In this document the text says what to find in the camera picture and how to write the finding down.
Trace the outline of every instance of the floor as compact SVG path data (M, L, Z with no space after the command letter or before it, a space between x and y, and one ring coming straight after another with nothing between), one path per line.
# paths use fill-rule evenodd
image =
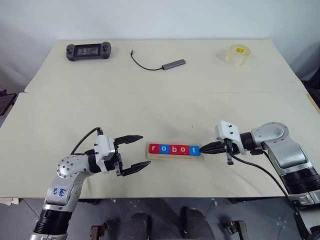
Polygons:
M42 210L43 199L23 199L19 205L0 204L0 240L25 240ZM300 240L292 210L283 198L233 204L226 198L119 198L102 199L98 205L79 202L69 223L68 240L89 240L92 225L105 220L121 224L133 213L152 215L152 237L180 239L180 210L188 206L202 212L217 240L238 240L220 227L221 221L243 220L250 240Z
M6 120L6 117L7 117L8 114L10 113L11 109L12 109L12 106L10 106L10 107L8 108L8 110L5 112L4 115L0 116L0 127L2 126L2 124L4 123L4 121Z

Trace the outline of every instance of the tape roll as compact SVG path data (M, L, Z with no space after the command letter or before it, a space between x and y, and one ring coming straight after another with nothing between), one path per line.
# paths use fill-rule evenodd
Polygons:
M229 51L224 60L232 66L241 66L246 63L250 54L250 48L244 45L235 44L229 47Z

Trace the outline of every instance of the red letter block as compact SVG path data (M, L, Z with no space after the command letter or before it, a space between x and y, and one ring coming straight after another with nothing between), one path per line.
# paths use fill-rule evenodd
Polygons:
M149 144L149 153L158 154L159 153L159 144L150 143Z
M169 145L170 146L170 154L178 155L178 146L179 145Z
M188 145L178 145L178 154L179 155L189 155L189 146Z

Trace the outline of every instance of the game controller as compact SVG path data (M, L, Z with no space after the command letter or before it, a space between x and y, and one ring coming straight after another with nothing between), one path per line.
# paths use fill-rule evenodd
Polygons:
M108 59L111 53L111 44L107 41L96 44L66 46L66 58L70 61L81 59Z

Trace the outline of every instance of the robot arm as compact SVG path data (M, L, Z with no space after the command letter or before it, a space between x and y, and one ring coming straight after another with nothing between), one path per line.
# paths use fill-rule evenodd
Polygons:
M63 158L57 166L57 176L51 183L43 203L40 219L31 233L29 240L65 240L69 220L78 203L84 180L96 173L115 170L117 176L127 176L145 168L150 161L140 162L128 169L123 169L119 144L133 143L142 138L139 135L127 135L119 138L98 132L94 149L85 153L72 153Z
M216 139L200 149L205 154L227 154L227 163L233 164L232 156L263 154L267 156L283 182L289 199L296 208L295 219L304 224L304 238L319 229L320 176L302 147L289 136L282 123L271 122L254 128L251 132L239 133L237 126L221 121L215 128Z

